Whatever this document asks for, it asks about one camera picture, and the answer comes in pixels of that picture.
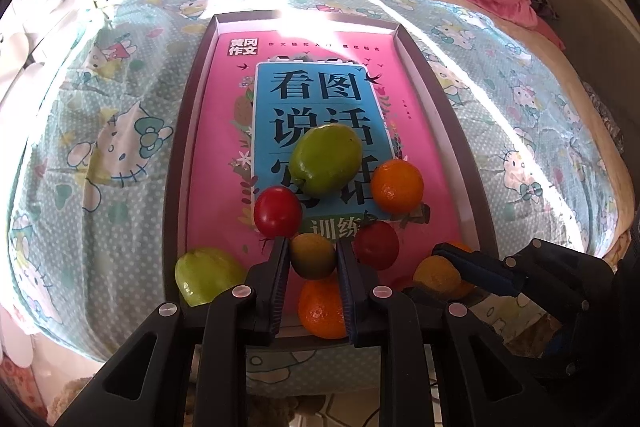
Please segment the floor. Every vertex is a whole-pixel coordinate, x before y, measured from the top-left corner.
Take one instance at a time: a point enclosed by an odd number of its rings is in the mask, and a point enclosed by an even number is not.
[[[431,389],[434,398],[433,415],[436,427],[442,425],[438,399],[438,388]],[[378,389],[356,393],[334,394],[327,397],[324,406],[315,417],[296,418],[291,427],[378,427]]]

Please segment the hello kitty print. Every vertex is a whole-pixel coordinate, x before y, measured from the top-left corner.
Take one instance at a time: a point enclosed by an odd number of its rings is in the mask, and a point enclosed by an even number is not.
[[[150,116],[140,102],[112,116],[95,142],[80,142],[69,151],[70,167],[84,172],[82,207],[93,212],[100,206],[100,186],[124,187],[147,176],[146,166],[174,130],[161,118]]]

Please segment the flower illustration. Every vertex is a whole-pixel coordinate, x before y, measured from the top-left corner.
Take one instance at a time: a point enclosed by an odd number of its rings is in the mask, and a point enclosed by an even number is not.
[[[254,83],[254,78],[252,76],[246,76],[242,79],[242,82],[238,84],[238,87],[249,87]]]
[[[242,167],[251,167],[251,151],[247,151],[246,153],[242,153],[242,151],[238,151],[240,157],[236,160],[238,161]]]

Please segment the bed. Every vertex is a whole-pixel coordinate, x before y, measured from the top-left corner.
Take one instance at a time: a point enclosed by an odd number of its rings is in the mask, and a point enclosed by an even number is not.
[[[216,13],[274,9],[357,14],[411,33],[465,132],[498,255],[533,237],[612,264],[626,251],[634,214],[626,167],[570,63],[533,28],[469,0],[112,0],[86,13],[56,64],[47,64],[36,123],[18,130],[22,142],[8,163],[17,174],[3,192],[6,272],[16,309],[52,339],[104,360],[164,299],[165,183],[207,23]],[[250,74],[238,79],[239,92],[248,92]],[[223,132],[250,137],[234,116]],[[119,146],[125,152],[109,159]],[[250,158],[241,151],[232,163],[242,176]],[[473,310],[505,341],[544,314],[527,299],[495,296]],[[256,392],[277,396],[367,387],[377,378],[369,363],[377,353],[358,356],[349,346],[254,353],[248,378]],[[347,363],[363,370],[335,373],[339,389],[335,375],[320,386],[308,377]]]

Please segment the green apple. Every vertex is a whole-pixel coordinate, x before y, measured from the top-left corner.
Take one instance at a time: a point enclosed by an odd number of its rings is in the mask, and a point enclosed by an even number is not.
[[[362,166],[362,140],[341,123],[313,127],[298,140],[289,159],[291,179],[312,198],[349,183]]]
[[[195,248],[175,264],[175,282],[189,306],[211,302],[245,277],[244,267],[219,248]]]

